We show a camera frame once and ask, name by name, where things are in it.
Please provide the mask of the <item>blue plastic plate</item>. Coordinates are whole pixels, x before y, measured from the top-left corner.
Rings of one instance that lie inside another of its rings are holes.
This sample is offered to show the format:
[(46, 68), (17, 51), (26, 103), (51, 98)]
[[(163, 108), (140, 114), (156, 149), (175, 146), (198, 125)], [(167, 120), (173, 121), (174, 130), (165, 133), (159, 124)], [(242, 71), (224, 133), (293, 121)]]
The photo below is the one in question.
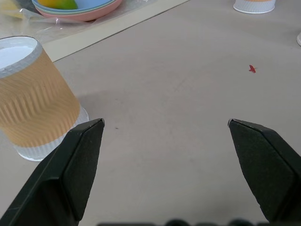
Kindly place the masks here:
[(86, 12), (104, 7), (115, 0), (32, 0), (35, 7), (55, 13)]

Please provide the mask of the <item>clear plastic bag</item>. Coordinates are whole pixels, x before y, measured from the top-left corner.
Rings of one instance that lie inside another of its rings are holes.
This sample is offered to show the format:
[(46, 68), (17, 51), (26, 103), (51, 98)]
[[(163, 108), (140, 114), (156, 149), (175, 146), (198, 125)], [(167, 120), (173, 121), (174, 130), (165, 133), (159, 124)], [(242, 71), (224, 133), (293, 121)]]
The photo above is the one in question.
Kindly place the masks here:
[(91, 26), (139, 10), (157, 0), (122, 0), (109, 14), (88, 22), (46, 18), (31, 0), (0, 0), (0, 39), (10, 36), (30, 36), (44, 44), (82, 32)]

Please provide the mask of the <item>brown ribbed paper cup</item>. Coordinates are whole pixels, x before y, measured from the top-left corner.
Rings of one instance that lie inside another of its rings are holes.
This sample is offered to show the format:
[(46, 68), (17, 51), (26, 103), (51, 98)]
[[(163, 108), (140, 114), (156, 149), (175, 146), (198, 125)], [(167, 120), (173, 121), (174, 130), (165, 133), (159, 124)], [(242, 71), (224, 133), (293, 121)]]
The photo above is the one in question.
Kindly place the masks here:
[(236, 0), (233, 8), (246, 14), (265, 14), (275, 8), (276, 0)]
[(87, 121), (88, 113), (35, 38), (0, 39), (0, 130), (21, 157), (43, 160), (69, 130)]

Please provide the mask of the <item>stacked pink and blue plates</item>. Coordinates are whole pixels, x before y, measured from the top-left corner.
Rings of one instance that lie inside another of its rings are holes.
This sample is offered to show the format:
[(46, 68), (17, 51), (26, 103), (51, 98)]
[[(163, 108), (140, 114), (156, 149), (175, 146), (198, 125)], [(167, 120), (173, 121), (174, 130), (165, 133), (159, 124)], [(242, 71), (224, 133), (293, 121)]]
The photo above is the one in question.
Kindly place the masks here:
[(106, 7), (95, 9), (93, 11), (89, 11), (86, 13), (79, 13), (79, 14), (72, 14), (72, 15), (54, 15), (54, 14), (48, 14), (43, 11), (40, 11), (37, 9), (38, 12), (40, 12), (45, 17), (56, 17), (60, 19), (67, 19), (67, 20), (73, 20), (73, 21), (80, 21), (80, 22), (87, 22), (99, 19), (114, 10), (117, 9), (117, 7), (122, 3), (123, 0), (116, 0), (112, 4), (109, 4)]

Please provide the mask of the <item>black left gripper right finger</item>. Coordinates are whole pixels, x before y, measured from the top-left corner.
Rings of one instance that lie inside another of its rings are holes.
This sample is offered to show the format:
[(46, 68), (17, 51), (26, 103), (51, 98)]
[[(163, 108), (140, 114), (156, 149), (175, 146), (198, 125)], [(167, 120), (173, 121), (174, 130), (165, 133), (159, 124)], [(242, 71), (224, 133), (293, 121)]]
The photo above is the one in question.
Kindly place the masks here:
[(270, 223), (301, 223), (301, 156), (274, 130), (230, 119), (242, 173)]

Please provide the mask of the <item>green plastic plate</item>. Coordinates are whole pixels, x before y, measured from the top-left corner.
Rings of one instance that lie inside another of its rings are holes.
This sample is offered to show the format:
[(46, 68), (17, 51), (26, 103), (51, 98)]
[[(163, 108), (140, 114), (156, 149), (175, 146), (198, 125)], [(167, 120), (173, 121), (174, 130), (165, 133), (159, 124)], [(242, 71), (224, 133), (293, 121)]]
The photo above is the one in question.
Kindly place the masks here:
[(48, 14), (54, 15), (72, 15), (72, 14), (79, 14), (79, 13), (86, 13), (89, 11), (93, 11), (95, 9), (103, 8), (112, 4), (116, 0), (75, 0), (78, 5), (78, 9), (73, 10), (63, 10), (63, 9), (55, 9), (55, 8), (48, 8), (45, 7), (37, 2), (37, 0), (32, 0), (32, 3), (39, 9)]

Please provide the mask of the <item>yellow green toy mango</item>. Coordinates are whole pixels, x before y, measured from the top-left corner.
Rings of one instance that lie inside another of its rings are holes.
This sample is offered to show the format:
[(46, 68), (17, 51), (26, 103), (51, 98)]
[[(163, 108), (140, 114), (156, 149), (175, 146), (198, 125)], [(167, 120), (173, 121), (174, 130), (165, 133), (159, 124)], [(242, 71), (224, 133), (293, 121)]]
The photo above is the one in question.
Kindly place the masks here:
[(48, 8), (73, 10), (78, 9), (75, 0), (37, 0), (37, 2)]

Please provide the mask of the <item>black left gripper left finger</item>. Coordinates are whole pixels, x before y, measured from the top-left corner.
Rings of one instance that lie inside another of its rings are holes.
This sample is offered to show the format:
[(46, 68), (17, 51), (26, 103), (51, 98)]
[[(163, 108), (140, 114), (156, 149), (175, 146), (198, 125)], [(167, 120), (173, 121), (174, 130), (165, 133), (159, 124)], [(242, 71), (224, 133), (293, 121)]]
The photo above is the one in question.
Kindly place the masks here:
[(104, 119), (71, 129), (30, 175), (0, 226), (78, 226), (95, 179)]

